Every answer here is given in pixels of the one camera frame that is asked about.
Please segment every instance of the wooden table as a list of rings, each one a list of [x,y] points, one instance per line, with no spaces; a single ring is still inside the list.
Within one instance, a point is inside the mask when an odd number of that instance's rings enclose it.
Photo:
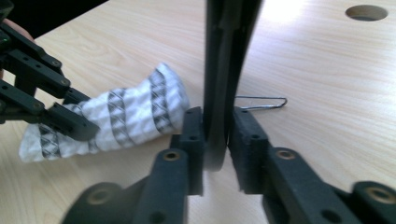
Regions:
[[[364,4],[389,14],[380,21],[346,16],[349,7]],[[361,180],[396,188],[395,12],[384,0],[267,0],[251,40],[238,93],[288,97],[286,107],[254,116],[274,146],[297,150],[340,189]],[[191,106],[203,104],[205,1],[110,0],[36,43],[91,97],[134,87],[166,62],[182,78]],[[37,98],[47,106],[55,101],[42,92]],[[85,188],[105,181],[127,187],[147,175],[170,138],[23,163],[18,148],[25,127],[21,121],[0,126],[1,223],[59,223]],[[260,196],[238,192],[227,155],[220,172],[205,173],[204,197],[190,197],[189,220],[265,223],[265,214]]]

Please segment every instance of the paper clip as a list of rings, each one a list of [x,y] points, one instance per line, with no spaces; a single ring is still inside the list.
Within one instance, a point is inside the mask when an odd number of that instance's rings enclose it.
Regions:
[[[288,103],[288,98],[278,97],[278,96],[246,96],[237,95],[235,98],[247,98],[247,99],[261,99],[261,100],[282,100],[283,103],[279,105],[252,105],[252,106],[240,106],[241,109],[251,110],[251,109],[275,109],[283,107]]]

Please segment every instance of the table surface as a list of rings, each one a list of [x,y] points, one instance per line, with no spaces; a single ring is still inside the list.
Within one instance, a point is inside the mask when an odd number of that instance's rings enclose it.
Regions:
[[[388,16],[356,21],[345,13],[371,4]],[[394,12],[396,5],[385,0],[267,0],[250,42],[238,93],[288,97],[286,107],[253,115],[274,146],[298,151],[340,189],[361,180],[396,188]],[[134,87],[165,62],[183,80],[191,106],[203,104],[205,1],[110,0],[36,43],[91,97]],[[43,92],[37,98],[55,101]],[[59,223],[85,188],[99,182],[125,188],[147,175],[170,139],[23,163],[18,149],[25,127],[22,121],[1,126],[2,223]],[[205,195],[189,204],[189,223],[265,223],[261,197],[238,191],[229,155],[221,171],[205,173]]]

